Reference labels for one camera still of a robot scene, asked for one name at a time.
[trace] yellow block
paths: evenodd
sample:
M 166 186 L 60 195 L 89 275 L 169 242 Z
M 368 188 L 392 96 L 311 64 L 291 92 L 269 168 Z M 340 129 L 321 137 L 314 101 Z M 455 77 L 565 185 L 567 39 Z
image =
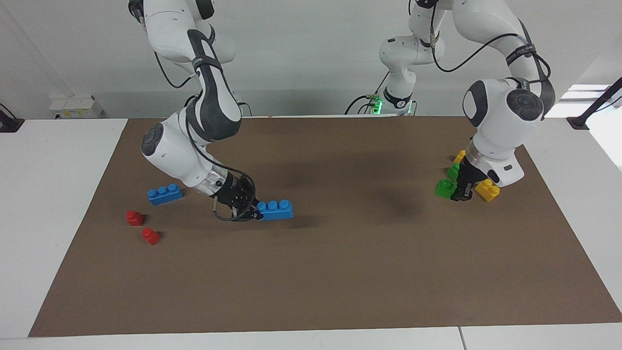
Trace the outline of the yellow block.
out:
M 456 157 L 456 159 L 454 159 L 453 163 L 460 163 L 462 162 L 462 160 L 464 159 L 464 157 L 467 155 L 466 151 L 460 151 L 460 153 L 458 153 L 458 156 Z
M 486 202 L 491 202 L 493 199 L 497 198 L 499 194 L 501 194 L 501 189 L 495 186 L 491 179 L 486 179 L 480 182 L 480 184 L 475 187 L 475 191 L 477 191 L 477 193 L 479 193 L 486 200 Z

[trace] green block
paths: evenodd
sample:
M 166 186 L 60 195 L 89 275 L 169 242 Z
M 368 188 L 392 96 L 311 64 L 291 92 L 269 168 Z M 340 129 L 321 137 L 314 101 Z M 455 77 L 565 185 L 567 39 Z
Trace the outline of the green block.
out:
M 451 180 L 456 182 L 458 181 L 458 172 L 460 172 L 460 163 L 456 163 L 451 168 L 449 168 L 449 170 L 447 171 L 447 176 Z
M 458 184 L 449 179 L 441 180 L 439 184 L 436 185 L 436 195 L 451 199 L 452 194 L 456 191 L 456 187 L 458 187 Z

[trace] white robotic arm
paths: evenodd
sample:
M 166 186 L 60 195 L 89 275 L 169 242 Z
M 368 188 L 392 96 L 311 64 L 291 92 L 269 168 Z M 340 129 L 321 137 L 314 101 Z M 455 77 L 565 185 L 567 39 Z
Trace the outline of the white robotic arm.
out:
M 203 22 L 214 13 L 212 1 L 132 0 L 129 7 L 144 24 L 154 51 L 182 67 L 192 67 L 201 87 L 198 97 L 147 132 L 143 155 L 169 176 L 227 205 L 232 217 L 222 218 L 214 209 L 219 219 L 261 219 L 253 180 L 220 164 L 206 150 L 210 143 L 234 136 L 241 124 L 241 111 L 214 49 L 221 38 Z M 209 29 L 208 35 L 197 29 L 199 24 Z M 234 50 L 224 41 L 228 60 L 233 60 Z M 232 171 L 242 176 L 235 177 Z
M 490 178 L 508 186 L 524 177 L 514 150 L 537 126 L 553 103 L 550 68 L 537 54 L 529 33 L 503 0 L 417 0 L 409 26 L 412 37 L 387 40 L 380 50 L 389 68 L 384 105 L 403 114 L 412 100 L 414 72 L 409 67 L 435 63 L 445 53 L 439 26 L 453 11 L 458 32 L 465 38 L 494 47 L 506 57 L 512 77 L 479 80 L 467 91 L 463 110 L 477 134 L 466 149 L 452 199 L 467 201 L 475 185 Z M 547 66 L 548 72 L 542 69 Z

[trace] red block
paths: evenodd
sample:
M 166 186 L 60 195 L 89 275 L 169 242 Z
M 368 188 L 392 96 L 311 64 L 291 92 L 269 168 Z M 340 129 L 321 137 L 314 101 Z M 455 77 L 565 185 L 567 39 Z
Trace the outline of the red block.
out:
M 142 231 L 142 236 L 147 242 L 151 243 L 151 245 L 156 244 L 160 240 L 160 235 L 152 229 L 144 229 Z
M 132 226 L 142 226 L 142 222 L 145 220 L 144 215 L 133 210 L 130 210 L 127 214 L 125 214 L 125 218 L 128 221 L 128 224 Z

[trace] black stand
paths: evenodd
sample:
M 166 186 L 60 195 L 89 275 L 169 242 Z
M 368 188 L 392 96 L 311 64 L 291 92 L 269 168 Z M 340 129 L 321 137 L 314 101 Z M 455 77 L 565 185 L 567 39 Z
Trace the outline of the black stand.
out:
M 622 78 L 618 79 L 605 93 L 599 97 L 581 116 L 568 117 L 566 120 L 575 130 L 589 130 L 585 124 L 589 117 L 592 116 L 602 105 L 604 105 L 616 92 L 622 89 Z
M 13 119 L 0 110 L 0 133 L 16 133 L 22 124 L 23 119 Z

